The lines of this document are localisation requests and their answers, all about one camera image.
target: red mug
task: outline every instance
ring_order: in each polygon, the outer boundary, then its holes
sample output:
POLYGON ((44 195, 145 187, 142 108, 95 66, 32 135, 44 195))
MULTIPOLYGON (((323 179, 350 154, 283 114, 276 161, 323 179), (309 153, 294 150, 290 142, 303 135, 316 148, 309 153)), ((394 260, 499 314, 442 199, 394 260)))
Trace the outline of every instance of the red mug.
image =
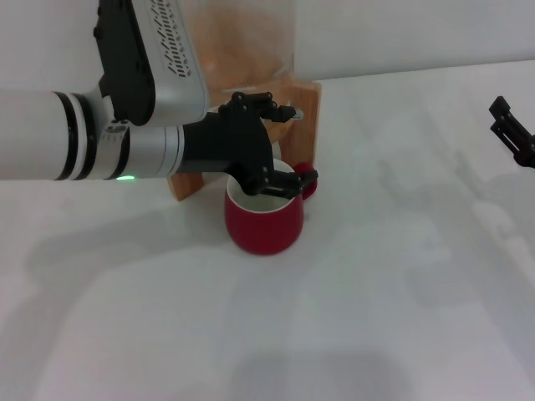
MULTIPOLYGON (((302 163, 293 169, 275 160, 275 170, 285 173, 309 172, 314 168, 302 163)), ((227 183, 225 221, 231 238, 243 250, 256 255, 275 255, 288 249, 303 230, 304 207, 317 189, 318 182, 292 200, 272 196, 247 196, 232 177, 227 183)))

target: wooden block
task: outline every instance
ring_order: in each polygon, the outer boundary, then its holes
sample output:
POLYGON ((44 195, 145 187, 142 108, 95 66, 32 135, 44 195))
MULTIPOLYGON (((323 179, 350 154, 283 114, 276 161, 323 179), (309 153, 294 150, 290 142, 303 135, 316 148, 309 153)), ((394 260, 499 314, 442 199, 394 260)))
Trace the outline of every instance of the wooden block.
POLYGON ((173 196, 180 202, 195 194, 204 186, 202 174, 175 174, 169 180, 173 196))
POLYGON ((296 82, 292 106, 304 112, 304 118, 295 121, 293 129, 279 140, 283 161, 291 166, 304 161, 313 164, 318 139, 318 117, 321 103, 321 85, 314 82, 296 82))

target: wooden stand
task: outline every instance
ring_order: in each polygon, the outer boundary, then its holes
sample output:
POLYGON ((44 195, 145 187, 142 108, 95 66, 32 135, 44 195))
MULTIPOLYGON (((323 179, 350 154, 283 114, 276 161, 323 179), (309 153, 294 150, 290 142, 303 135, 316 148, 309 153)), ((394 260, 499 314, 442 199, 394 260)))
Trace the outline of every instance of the wooden stand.
MULTIPOLYGON (((300 121, 267 126, 269 139, 281 146, 283 161, 289 165, 301 162, 313 164, 318 138, 318 117, 321 103, 321 85, 296 81, 293 86, 292 106, 304 112, 300 121)), ((169 187, 178 201, 195 194, 204 186, 202 174, 176 174, 169 179, 169 187)))

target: white table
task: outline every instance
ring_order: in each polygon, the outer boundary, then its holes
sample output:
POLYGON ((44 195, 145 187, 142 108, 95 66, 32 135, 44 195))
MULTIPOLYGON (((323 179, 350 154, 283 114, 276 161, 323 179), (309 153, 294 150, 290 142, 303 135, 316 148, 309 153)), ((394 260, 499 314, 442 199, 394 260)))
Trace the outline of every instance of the white table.
POLYGON ((224 180, 0 183, 1 401, 535 397, 535 62, 323 82, 299 242, 249 256, 224 180))

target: mug handle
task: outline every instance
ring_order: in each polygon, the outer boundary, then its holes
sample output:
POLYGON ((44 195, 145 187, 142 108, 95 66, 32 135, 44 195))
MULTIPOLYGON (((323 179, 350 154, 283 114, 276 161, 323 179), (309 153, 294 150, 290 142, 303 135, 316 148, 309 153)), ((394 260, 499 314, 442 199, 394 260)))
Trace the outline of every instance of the mug handle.
MULTIPOLYGON (((310 163, 307 163, 306 161, 303 163, 299 163, 295 167, 293 167, 296 173, 311 173, 313 171, 316 171, 314 169, 314 166, 310 163)), ((303 200, 307 200, 310 196, 316 192, 318 189, 318 180, 316 180, 313 184, 307 186, 303 191, 303 200)))

